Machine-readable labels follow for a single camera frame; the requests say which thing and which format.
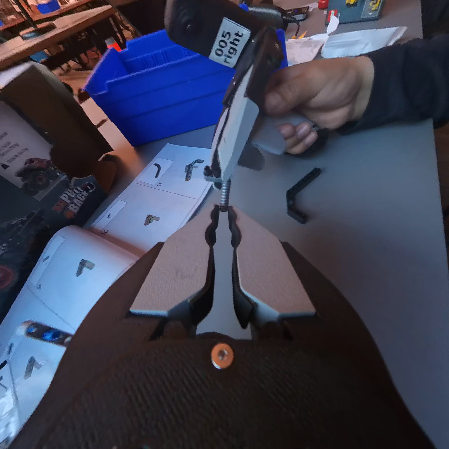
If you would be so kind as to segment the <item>dark stand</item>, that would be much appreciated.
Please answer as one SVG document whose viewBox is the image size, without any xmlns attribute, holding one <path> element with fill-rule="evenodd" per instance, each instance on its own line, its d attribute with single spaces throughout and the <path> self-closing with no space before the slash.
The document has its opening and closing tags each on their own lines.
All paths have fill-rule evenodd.
<svg viewBox="0 0 449 449">
<path fill-rule="evenodd" d="M 30 25 L 29 28 L 19 32 L 19 36 L 22 40 L 30 40 L 36 37 L 41 37 L 57 28 L 57 26 L 53 22 L 36 24 L 36 22 L 33 20 L 31 15 L 27 12 L 25 7 L 19 0 L 13 0 L 12 2 L 19 8 L 21 14 Z"/>
</svg>

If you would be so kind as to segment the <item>dark toy truck set box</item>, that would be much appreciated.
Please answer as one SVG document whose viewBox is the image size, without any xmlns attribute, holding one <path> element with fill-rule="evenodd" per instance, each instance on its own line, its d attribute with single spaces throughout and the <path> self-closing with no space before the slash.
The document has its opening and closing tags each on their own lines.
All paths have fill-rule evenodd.
<svg viewBox="0 0 449 449">
<path fill-rule="evenodd" d="M 0 316 L 4 320 L 53 235 L 82 227 L 115 176 L 112 151 L 69 87 L 42 64 L 1 71 Z"/>
</svg>

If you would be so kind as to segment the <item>black angled lego beam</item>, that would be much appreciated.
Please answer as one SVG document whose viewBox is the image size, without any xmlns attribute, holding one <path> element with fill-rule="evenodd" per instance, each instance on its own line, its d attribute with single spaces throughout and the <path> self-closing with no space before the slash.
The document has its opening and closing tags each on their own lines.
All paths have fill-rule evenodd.
<svg viewBox="0 0 449 449">
<path fill-rule="evenodd" d="M 298 182 L 296 182 L 286 192 L 286 212 L 287 215 L 294 219 L 297 223 L 304 225 L 308 222 L 308 215 L 302 211 L 299 207 L 299 194 L 309 186 L 317 177 L 322 173 L 321 168 L 314 168 L 305 176 L 303 176 Z"/>
</svg>

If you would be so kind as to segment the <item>small grey lego part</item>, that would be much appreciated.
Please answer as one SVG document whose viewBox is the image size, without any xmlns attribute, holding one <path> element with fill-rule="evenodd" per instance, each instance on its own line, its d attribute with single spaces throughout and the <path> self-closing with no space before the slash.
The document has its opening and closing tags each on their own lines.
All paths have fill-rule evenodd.
<svg viewBox="0 0 449 449">
<path fill-rule="evenodd" d="M 206 165 L 203 171 L 204 179 L 212 183 L 212 186 L 221 192 L 220 211 L 228 212 L 229 197 L 231 191 L 231 177 L 223 180 L 219 169 L 213 170 L 211 166 Z"/>
</svg>

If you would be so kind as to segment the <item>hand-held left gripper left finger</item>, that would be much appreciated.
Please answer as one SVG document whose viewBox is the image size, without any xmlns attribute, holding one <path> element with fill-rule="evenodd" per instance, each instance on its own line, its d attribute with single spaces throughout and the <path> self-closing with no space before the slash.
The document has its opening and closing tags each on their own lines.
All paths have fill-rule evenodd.
<svg viewBox="0 0 449 449">
<path fill-rule="evenodd" d="M 163 244 L 130 306 L 142 335 L 163 335 L 167 326 L 197 334 L 214 301 L 219 217 L 219 206 L 207 205 Z"/>
</svg>

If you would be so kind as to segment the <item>white plastic bag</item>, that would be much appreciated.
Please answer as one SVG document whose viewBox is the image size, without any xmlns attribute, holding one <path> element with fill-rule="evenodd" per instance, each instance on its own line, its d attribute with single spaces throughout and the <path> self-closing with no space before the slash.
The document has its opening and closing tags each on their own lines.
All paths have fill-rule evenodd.
<svg viewBox="0 0 449 449">
<path fill-rule="evenodd" d="M 407 26 L 332 34 L 321 49 L 324 59 L 357 57 L 395 44 Z"/>
</svg>

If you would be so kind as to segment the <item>crumpled white paper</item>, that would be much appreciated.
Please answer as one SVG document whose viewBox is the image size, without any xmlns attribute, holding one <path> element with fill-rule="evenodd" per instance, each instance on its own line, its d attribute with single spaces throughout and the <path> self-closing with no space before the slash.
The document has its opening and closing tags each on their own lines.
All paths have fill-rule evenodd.
<svg viewBox="0 0 449 449">
<path fill-rule="evenodd" d="M 311 37 L 286 40 L 286 58 L 288 66 L 310 62 L 315 59 L 327 42 L 329 35 L 320 33 Z"/>
</svg>

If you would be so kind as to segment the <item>white instruction booklet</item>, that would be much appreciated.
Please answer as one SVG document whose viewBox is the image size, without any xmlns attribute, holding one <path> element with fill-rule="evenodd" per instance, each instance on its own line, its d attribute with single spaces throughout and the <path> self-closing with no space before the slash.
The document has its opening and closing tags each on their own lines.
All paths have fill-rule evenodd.
<svg viewBox="0 0 449 449">
<path fill-rule="evenodd" d="M 25 321 L 74 334 L 105 291 L 185 225 L 210 190 L 211 150 L 166 144 L 88 229 L 55 233 L 1 323 L 1 448 L 46 393 L 65 348 L 17 334 Z"/>
</svg>

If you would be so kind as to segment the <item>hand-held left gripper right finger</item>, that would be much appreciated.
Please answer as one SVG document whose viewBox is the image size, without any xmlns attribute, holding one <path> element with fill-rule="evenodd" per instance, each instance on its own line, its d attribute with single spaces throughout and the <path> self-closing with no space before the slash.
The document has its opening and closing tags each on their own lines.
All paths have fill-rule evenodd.
<svg viewBox="0 0 449 449">
<path fill-rule="evenodd" d="M 233 306 L 242 328 L 316 315 L 281 241 L 236 207 L 228 208 Z"/>
</svg>

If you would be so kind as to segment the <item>person's right forearm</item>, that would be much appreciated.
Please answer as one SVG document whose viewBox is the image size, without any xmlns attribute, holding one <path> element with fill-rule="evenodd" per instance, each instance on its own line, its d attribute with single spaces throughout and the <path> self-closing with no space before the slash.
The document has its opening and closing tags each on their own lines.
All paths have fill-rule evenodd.
<svg viewBox="0 0 449 449">
<path fill-rule="evenodd" d="M 367 57 L 374 68 L 372 91 L 352 131 L 425 119 L 448 122 L 448 34 L 389 46 Z"/>
</svg>

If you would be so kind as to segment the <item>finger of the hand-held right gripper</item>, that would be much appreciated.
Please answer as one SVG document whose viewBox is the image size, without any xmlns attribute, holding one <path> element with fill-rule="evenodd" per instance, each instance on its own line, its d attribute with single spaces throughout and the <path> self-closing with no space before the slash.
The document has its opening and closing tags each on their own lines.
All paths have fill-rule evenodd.
<svg viewBox="0 0 449 449">
<path fill-rule="evenodd" d="M 253 71 L 254 65 L 251 65 L 240 82 L 219 138 L 217 153 L 222 180 L 231 178 L 259 115 L 258 105 L 246 96 Z"/>
<path fill-rule="evenodd" d="M 214 136 L 211 144 L 211 162 L 210 162 L 210 172 L 211 177 L 221 177 L 221 163 L 220 157 L 218 155 L 218 146 L 222 139 L 222 134 L 224 131 L 224 127 L 227 123 L 229 115 L 229 106 L 224 106 L 216 125 Z"/>
</svg>

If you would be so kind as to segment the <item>grey lego chassis assembly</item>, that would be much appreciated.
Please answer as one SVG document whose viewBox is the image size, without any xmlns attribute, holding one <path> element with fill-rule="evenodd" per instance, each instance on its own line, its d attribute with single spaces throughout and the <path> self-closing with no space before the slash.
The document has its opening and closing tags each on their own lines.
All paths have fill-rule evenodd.
<svg viewBox="0 0 449 449">
<path fill-rule="evenodd" d="M 68 347 L 73 338 L 73 334 L 34 321 L 25 321 L 21 323 L 17 328 L 17 334 L 64 348 Z"/>
</svg>

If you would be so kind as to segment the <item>wooden table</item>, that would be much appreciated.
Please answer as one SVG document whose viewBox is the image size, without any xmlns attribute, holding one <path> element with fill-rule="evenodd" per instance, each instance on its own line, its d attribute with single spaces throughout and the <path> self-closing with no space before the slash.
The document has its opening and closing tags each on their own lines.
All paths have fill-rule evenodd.
<svg viewBox="0 0 449 449">
<path fill-rule="evenodd" d="M 58 44 L 72 35 L 84 31 L 104 19 L 114 17 L 118 11 L 110 5 L 70 14 L 53 21 L 55 29 L 42 36 L 24 40 L 15 37 L 0 45 L 0 69 L 5 70 L 48 46 Z"/>
</svg>

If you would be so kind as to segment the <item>blue plastic bin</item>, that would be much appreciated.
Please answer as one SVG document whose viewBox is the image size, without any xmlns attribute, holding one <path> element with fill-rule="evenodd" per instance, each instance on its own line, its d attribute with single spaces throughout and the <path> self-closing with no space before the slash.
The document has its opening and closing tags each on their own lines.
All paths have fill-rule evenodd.
<svg viewBox="0 0 449 449">
<path fill-rule="evenodd" d="M 133 146 L 216 125 L 235 69 L 239 35 L 196 53 L 160 30 L 109 49 L 85 90 Z"/>
</svg>

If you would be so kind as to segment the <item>dark box with yellow print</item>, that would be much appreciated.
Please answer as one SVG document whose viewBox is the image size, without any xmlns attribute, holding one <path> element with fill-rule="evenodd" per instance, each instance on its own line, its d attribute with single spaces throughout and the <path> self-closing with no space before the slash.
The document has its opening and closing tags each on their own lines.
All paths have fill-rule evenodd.
<svg viewBox="0 0 449 449">
<path fill-rule="evenodd" d="M 325 25 L 334 16 L 340 24 L 378 20 L 384 3 L 384 0 L 329 0 Z"/>
</svg>

